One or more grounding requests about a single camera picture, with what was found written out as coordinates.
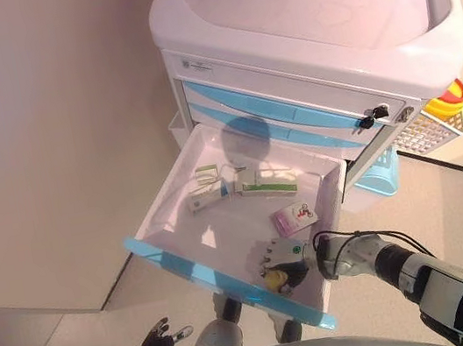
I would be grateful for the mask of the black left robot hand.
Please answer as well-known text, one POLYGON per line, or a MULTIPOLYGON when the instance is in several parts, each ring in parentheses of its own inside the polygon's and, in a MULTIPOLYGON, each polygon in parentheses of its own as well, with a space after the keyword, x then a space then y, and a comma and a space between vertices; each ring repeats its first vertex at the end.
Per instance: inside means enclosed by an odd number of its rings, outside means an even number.
POLYGON ((174 333, 169 333, 168 322, 169 319, 164 317, 155 323, 140 346, 175 346, 193 334, 194 328, 190 325, 186 325, 174 333))

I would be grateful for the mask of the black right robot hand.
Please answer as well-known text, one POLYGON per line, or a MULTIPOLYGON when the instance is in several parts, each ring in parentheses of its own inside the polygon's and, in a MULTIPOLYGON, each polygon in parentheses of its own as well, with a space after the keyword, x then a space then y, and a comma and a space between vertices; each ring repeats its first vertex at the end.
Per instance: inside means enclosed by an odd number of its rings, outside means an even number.
POLYGON ((255 244, 247 264, 268 291, 289 297, 317 268, 317 259, 308 241, 280 237, 255 244))

